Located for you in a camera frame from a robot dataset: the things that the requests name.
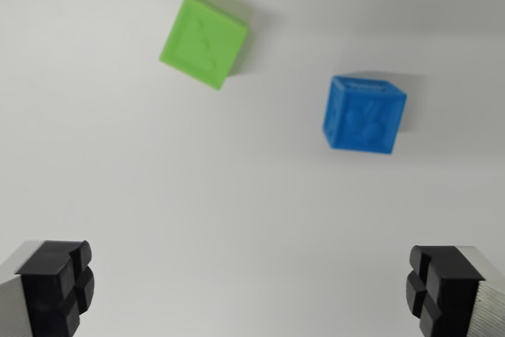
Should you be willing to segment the black-tipped silver gripper left finger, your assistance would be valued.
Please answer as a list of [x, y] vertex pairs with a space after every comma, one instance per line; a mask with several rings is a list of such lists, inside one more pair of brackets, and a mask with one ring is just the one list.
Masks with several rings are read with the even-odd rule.
[[92, 303], [87, 241], [28, 240], [1, 263], [1, 335], [75, 335]]

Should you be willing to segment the black-tipped silver gripper right finger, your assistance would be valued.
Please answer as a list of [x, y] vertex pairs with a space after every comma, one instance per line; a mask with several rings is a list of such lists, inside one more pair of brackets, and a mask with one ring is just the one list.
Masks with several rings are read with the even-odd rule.
[[474, 246], [415, 245], [406, 301], [424, 336], [504, 336], [504, 274]]

